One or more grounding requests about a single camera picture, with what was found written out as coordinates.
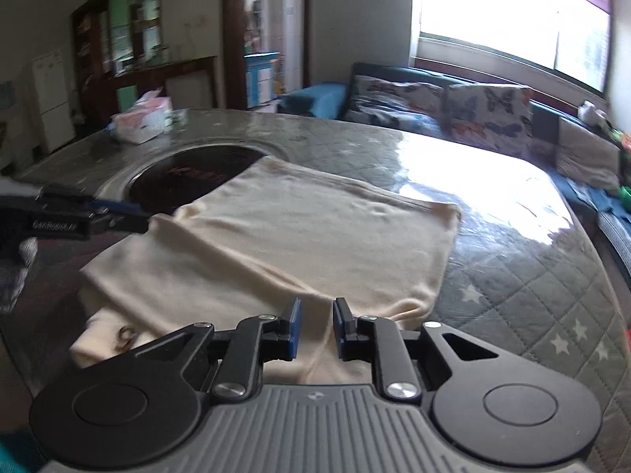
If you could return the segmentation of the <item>cream beige garment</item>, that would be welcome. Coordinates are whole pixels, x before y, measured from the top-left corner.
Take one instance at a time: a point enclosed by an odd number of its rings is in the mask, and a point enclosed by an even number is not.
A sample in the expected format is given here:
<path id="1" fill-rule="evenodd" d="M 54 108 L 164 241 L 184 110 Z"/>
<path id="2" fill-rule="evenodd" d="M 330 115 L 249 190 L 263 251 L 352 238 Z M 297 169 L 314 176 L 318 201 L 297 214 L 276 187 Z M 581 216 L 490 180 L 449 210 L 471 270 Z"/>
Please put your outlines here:
<path id="1" fill-rule="evenodd" d="M 299 302 L 297 356 L 266 364 L 265 379 L 367 382 L 366 363 L 338 357 L 332 302 L 417 328 L 433 309 L 460 222 L 454 204 L 263 158 L 84 267 L 80 300 L 90 317 L 72 357 L 87 367 L 194 322 L 229 330 Z"/>

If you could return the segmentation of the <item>white refrigerator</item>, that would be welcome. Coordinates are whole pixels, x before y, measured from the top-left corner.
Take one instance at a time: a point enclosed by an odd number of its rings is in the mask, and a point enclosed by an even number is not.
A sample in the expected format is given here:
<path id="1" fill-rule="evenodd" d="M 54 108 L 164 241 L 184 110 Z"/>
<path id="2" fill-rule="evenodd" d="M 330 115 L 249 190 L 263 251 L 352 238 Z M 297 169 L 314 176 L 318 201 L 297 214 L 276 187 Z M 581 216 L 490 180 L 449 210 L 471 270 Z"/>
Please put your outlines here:
<path id="1" fill-rule="evenodd" d="M 60 52 L 35 59 L 31 72 L 39 116 L 39 142 L 43 151 L 50 154 L 75 138 Z"/>

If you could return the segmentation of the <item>pink white tissue pack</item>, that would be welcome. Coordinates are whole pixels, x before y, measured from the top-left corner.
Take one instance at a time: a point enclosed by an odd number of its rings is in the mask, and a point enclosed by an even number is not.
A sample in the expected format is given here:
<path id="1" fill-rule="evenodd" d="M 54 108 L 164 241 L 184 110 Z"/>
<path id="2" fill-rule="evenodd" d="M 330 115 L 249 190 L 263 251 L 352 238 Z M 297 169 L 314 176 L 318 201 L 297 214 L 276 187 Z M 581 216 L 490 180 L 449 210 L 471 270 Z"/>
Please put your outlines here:
<path id="1" fill-rule="evenodd" d="M 172 100 L 161 89 L 144 93 L 131 108 L 112 118 L 110 130 L 118 141 L 140 145 L 161 134 L 172 124 Z"/>

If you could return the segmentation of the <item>dark wooden sideboard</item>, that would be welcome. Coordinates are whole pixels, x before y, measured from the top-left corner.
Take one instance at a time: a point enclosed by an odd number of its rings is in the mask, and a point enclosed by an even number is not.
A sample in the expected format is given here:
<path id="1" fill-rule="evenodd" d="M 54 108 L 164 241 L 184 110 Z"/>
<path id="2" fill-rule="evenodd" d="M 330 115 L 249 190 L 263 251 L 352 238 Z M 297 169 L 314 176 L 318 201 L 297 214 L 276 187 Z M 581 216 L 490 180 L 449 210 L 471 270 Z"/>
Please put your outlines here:
<path id="1" fill-rule="evenodd" d="M 204 73 L 209 80 L 212 108 L 219 107 L 216 57 L 176 61 L 149 67 L 140 67 L 115 76 L 92 79 L 79 96 L 80 107 L 85 117 L 94 117 L 101 124 L 109 121 L 120 111 L 117 90 L 135 86 L 140 94 L 152 90 L 168 93 L 166 82 L 170 79 Z"/>

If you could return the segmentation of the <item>grey star quilted table cover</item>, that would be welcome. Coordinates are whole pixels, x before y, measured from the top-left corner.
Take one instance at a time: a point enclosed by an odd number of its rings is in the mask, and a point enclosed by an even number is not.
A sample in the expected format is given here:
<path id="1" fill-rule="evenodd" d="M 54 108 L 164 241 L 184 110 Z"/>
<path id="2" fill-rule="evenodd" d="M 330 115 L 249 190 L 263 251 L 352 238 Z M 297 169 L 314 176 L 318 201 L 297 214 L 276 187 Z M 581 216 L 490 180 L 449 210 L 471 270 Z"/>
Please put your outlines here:
<path id="1" fill-rule="evenodd" d="M 138 146 L 97 132 L 21 178 L 120 199 L 158 160 L 237 145 L 407 197 L 456 203 L 462 226 L 434 316 L 583 382 L 604 413 L 589 467 L 629 470 L 625 318 L 597 250 L 547 173 L 387 128 L 234 110 L 188 110 L 182 117 L 182 126 Z"/>

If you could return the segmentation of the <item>dark wooden display cabinet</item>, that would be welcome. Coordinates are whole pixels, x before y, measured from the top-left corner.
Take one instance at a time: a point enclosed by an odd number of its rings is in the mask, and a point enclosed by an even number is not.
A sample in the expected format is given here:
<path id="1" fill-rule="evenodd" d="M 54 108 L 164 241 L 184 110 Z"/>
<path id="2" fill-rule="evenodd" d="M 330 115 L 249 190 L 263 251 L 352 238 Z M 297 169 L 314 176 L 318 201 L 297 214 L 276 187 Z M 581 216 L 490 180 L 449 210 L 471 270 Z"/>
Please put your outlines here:
<path id="1" fill-rule="evenodd" d="M 71 15 L 75 75 L 85 86 L 138 67 L 161 43 L 161 0 L 89 0 Z"/>

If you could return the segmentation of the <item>blue white small cabinet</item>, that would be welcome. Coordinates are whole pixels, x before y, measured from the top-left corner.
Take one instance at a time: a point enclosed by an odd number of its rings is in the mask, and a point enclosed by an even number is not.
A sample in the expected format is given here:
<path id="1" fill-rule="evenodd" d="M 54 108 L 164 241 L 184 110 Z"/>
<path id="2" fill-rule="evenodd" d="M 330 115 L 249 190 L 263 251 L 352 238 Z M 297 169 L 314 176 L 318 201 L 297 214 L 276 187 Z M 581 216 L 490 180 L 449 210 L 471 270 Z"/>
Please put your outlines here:
<path id="1" fill-rule="evenodd" d="M 278 51 L 246 54 L 246 90 L 249 108 L 265 106 L 275 98 L 274 83 L 278 58 Z"/>

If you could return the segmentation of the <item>left butterfly cushion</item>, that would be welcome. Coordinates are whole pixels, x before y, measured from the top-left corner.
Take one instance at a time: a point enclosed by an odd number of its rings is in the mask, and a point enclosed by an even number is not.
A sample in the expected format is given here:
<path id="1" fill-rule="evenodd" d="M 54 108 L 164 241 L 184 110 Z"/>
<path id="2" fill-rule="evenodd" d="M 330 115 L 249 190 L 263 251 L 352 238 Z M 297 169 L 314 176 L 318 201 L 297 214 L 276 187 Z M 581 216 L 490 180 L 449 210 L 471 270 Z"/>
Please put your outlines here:
<path id="1" fill-rule="evenodd" d="M 442 138 L 443 94 L 431 83 L 357 75 L 344 120 Z"/>

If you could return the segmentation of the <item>butterfly cushion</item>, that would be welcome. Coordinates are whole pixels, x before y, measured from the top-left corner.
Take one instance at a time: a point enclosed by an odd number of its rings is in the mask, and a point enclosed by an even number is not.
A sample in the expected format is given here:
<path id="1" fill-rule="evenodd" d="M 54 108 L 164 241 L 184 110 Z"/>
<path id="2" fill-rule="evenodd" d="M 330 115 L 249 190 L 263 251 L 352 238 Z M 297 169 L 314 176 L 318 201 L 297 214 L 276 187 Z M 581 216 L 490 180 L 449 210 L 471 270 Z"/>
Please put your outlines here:
<path id="1" fill-rule="evenodd" d="M 357 75 L 344 120 L 442 138 L 443 94 L 431 83 Z"/>
<path id="2" fill-rule="evenodd" d="M 455 142 L 528 159 L 532 95 L 530 87 L 516 84 L 451 84 L 444 99 L 449 134 Z"/>

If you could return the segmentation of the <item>right butterfly cushion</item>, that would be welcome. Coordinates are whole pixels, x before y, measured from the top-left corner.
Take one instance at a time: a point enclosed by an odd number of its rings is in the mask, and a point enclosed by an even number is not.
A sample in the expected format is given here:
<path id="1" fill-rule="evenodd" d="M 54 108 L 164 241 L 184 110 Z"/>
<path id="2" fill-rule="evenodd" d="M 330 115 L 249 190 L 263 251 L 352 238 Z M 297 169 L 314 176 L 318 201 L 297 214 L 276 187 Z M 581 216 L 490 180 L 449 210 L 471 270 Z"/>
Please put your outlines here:
<path id="1" fill-rule="evenodd" d="M 528 159 L 532 95 L 530 87 L 516 84 L 451 84 L 444 99 L 449 134 L 455 142 Z"/>

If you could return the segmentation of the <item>blue cloth on sofa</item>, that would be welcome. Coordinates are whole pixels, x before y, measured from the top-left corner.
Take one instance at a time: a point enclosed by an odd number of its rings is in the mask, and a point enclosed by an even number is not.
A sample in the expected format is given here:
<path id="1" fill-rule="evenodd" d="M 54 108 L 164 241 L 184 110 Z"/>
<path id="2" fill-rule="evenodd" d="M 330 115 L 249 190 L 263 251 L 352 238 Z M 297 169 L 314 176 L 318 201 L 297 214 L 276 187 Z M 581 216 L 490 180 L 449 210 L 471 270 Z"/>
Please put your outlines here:
<path id="1" fill-rule="evenodd" d="M 602 188 L 579 182 L 562 180 L 562 194 L 574 212 L 590 223 L 596 223 L 601 214 L 613 216 L 627 231 L 630 230 L 630 188 L 621 186 L 614 194 Z"/>

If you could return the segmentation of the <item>blue corner sofa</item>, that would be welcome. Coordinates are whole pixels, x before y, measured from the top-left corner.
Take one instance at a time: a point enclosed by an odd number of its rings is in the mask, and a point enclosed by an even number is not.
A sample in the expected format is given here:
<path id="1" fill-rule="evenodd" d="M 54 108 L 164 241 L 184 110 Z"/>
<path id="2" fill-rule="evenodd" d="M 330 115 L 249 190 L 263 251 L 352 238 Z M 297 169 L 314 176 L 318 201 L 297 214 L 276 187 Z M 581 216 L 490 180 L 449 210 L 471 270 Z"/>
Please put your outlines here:
<path id="1" fill-rule="evenodd" d="M 281 98 L 279 112 L 410 131 L 526 159 L 547 172 L 582 221 L 630 257 L 630 138 L 537 101 L 514 83 L 356 63 L 348 83 Z"/>

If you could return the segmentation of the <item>black white plush toy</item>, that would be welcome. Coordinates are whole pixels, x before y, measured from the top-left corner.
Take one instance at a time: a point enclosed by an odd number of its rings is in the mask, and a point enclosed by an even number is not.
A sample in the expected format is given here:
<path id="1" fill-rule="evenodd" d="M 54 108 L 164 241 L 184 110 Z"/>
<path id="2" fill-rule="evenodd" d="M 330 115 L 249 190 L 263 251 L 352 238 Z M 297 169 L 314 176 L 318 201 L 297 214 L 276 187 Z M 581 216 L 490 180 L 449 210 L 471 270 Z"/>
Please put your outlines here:
<path id="1" fill-rule="evenodd" d="M 577 117 L 586 126 L 604 127 L 607 125 L 607 115 L 591 101 L 583 101 L 577 108 Z"/>

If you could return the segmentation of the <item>dark wooden door frame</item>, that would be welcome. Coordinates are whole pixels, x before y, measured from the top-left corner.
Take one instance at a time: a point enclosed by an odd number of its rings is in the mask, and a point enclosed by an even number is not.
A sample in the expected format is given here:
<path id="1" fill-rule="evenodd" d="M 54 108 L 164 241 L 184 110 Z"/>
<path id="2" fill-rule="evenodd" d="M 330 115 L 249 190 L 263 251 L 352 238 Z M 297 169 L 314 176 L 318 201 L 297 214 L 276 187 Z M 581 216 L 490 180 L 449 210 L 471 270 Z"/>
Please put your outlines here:
<path id="1" fill-rule="evenodd" d="M 282 96 L 310 84 L 310 0 L 221 0 L 222 69 L 226 106 L 251 110 L 268 107 Z M 246 54 L 278 51 L 275 98 L 249 108 Z"/>

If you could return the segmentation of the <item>window with green frame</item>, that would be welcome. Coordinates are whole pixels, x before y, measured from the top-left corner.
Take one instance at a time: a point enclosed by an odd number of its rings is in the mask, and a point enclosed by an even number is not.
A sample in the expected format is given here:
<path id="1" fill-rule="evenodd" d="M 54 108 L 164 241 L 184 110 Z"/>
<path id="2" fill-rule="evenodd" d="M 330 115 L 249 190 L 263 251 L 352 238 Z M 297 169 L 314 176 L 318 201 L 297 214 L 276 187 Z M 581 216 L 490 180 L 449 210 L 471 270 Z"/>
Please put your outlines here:
<path id="1" fill-rule="evenodd" d="M 491 50 L 602 92 L 612 0 L 416 0 L 423 35 Z"/>

